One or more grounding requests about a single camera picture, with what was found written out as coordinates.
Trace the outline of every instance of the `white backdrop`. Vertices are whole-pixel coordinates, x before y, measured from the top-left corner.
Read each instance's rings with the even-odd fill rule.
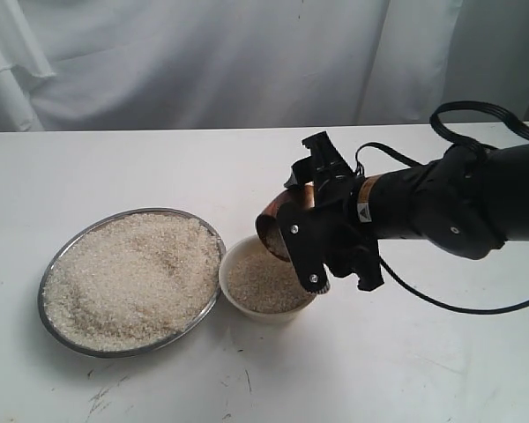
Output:
[[[529,104],[529,0],[19,5],[55,76],[14,91],[46,130],[426,122],[444,100]],[[0,130],[40,129],[11,118],[17,105],[0,102]]]

